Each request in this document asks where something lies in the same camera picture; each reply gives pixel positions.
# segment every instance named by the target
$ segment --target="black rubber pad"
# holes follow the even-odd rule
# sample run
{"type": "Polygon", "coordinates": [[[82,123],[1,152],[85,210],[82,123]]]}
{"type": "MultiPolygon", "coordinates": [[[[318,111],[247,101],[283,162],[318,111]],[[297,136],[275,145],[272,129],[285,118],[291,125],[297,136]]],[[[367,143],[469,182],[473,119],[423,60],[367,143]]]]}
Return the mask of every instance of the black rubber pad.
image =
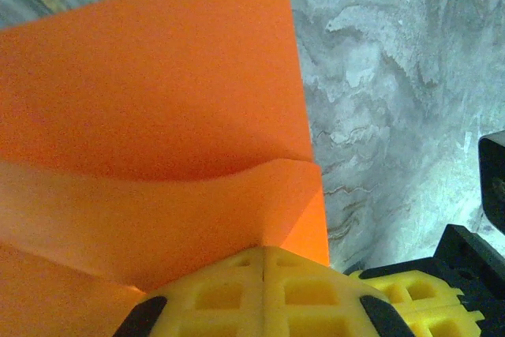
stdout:
{"type": "Polygon", "coordinates": [[[362,296],[360,302],[380,337],[415,337],[391,304],[370,295],[362,296]]]}
{"type": "Polygon", "coordinates": [[[164,296],[156,296],[137,304],[113,337],[148,337],[166,305],[164,296]]]}

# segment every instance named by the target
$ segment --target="gray marble wall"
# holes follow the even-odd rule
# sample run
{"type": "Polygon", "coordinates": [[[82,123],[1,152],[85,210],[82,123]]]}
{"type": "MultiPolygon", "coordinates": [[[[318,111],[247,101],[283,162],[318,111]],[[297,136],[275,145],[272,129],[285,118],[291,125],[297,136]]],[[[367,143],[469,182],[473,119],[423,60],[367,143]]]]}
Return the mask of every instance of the gray marble wall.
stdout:
{"type": "MultiPolygon", "coordinates": [[[[97,0],[0,0],[0,27],[97,0]]],[[[292,0],[335,268],[431,255],[447,223],[505,254],[477,141],[505,129],[504,0],[292,0]]]]}

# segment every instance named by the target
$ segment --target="yellow plastic part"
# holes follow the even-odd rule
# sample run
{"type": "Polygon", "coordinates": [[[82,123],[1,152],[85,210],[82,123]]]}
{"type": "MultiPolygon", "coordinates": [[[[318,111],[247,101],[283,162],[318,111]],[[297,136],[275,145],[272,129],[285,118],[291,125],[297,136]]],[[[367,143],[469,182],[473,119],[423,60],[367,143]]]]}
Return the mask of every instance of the yellow plastic part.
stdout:
{"type": "Polygon", "coordinates": [[[274,247],[247,249],[172,282],[150,337],[378,337],[359,298],[378,290],[274,247]]]}
{"type": "MultiPolygon", "coordinates": [[[[359,279],[360,274],[361,271],[356,271],[350,277],[359,279]]],[[[418,270],[360,280],[385,294],[400,314],[458,305],[458,295],[463,295],[460,289],[418,270]]]]}
{"type": "Polygon", "coordinates": [[[387,298],[370,286],[270,247],[264,278],[264,337],[378,336],[359,298],[387,298]]]}
{"type": "Polygon", "coordinates": [[[479,311],[468,312],[462,305],[424,309],[402,315],[416,337],[479,337],[479,311]]]}
{"type": "MultiPolygon", "coordinates": [[[[359,279],[361,271],[350,275],[359,279]]],[[[460,304],[463,292],[422,271],[405,271],[371,279],[359,279],[381,291],[409,325],[416,337],[479,337],[476,322],[481,312],[468,312],[460,304]]]]}

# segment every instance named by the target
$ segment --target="orange sheet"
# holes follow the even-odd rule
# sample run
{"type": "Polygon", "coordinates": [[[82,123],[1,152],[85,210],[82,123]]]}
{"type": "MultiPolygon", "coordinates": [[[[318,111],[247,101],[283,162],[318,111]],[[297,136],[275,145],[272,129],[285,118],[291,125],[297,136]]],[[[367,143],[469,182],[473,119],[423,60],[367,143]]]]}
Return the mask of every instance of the orange sheet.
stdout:
{"type": "Polygon", "coordinates": [[[147,180],[312,161],[290,0],[106,0],[0,51],[4,159],[147,180]]]}
{"type": "Polygon", "coordinates": [[[328,264],[290,0],[106,0],[0,51],[7,335],[108,335],[128,285],[252,245],[328,264]]]}
{"type": "Polygon", "coordinates": [[[143,296],[0,245],[0,335],[112,336],[143,296]]]}

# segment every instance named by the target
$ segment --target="square hole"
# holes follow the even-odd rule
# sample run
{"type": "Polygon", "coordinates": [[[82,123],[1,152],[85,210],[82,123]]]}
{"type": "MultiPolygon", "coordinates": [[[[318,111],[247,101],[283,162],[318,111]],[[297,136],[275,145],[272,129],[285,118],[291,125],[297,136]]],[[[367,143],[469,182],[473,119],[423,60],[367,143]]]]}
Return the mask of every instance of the square hole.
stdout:
{"type": "Polygon", "coordinates": [[[186,324],[179,337],[237,337],[238,328],[230,324],[186,324]]]}
{"type": "Polygon", "coordinates": [[[196,309],[239,309],[242,285],[239,283],[213,283],[204,286],[196,297],[196,309]]]}
{"type": "Polygon", "coordinates": [[[290,280],[284,285],[287,305],[336,305],[331,283],[320,279],[290,280]]]}
{"type": "Polygon", "coordinates": [[[429,328],[433,337],[463,337],[458,325],[453,320],[441,321],[429,328]]]}
{"type": "Polygon", "coordinates": [[[422,281],[414,282],[412,285],[407,287],[407,291],[409,291],[409,295],[412,300],[428,299],[436,296],[433,287],[429,283],[422,281]]]}
{"type": "Polygon", "coordinates": [[[347,322],[341,317],[299,316],[289,320],[290,337],[350,337],[347,322]]]}

